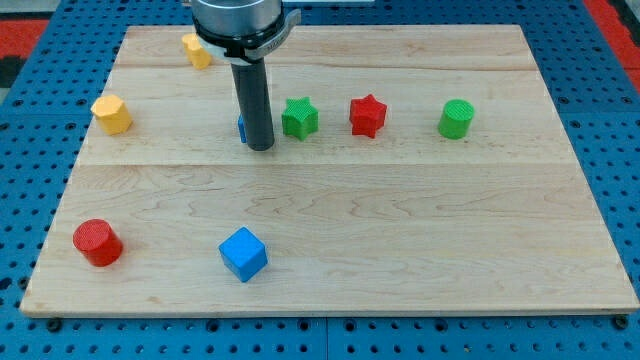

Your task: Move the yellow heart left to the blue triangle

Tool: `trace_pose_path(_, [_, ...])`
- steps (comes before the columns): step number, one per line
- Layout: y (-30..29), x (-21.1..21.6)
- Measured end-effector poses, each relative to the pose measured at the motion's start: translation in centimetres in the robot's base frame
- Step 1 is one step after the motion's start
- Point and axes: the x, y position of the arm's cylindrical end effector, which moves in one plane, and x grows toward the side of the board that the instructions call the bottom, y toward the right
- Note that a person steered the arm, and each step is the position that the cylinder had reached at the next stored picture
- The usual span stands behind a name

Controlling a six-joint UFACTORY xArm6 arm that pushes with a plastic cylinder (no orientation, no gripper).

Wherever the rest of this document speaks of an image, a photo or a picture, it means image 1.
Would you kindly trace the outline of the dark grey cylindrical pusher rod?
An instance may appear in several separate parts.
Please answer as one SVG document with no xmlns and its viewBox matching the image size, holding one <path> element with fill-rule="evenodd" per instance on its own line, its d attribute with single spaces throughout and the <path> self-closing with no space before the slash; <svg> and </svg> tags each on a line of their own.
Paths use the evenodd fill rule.
<svg viewBox="0 0 640 360">
<path fill-rule="evenodd" d="M 263 59 L 250 65 L 231 65 L 246 144 L 266 151 L 275 142 L 266 67 Z"/>
</svg>

